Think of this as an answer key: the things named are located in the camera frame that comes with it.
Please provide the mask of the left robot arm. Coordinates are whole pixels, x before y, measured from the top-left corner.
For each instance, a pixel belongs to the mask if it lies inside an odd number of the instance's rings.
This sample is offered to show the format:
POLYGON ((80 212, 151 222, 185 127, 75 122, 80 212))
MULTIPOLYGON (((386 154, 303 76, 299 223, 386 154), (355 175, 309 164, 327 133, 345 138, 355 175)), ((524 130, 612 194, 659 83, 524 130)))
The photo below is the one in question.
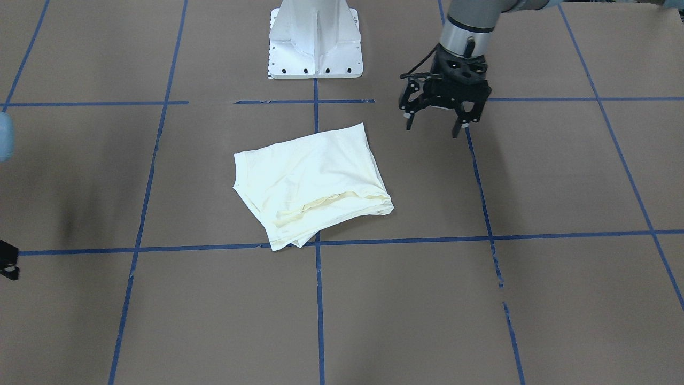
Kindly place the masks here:
POLYGON ((560 1, 452 1, 441 37, 430 53, 400 75, 407 85, 399 108, 411 130, 415 116, 428 107, 453 110, 452 137, 481 119, 491 86, 485 53, 499 17, 506 13, 544 10, 560 1))

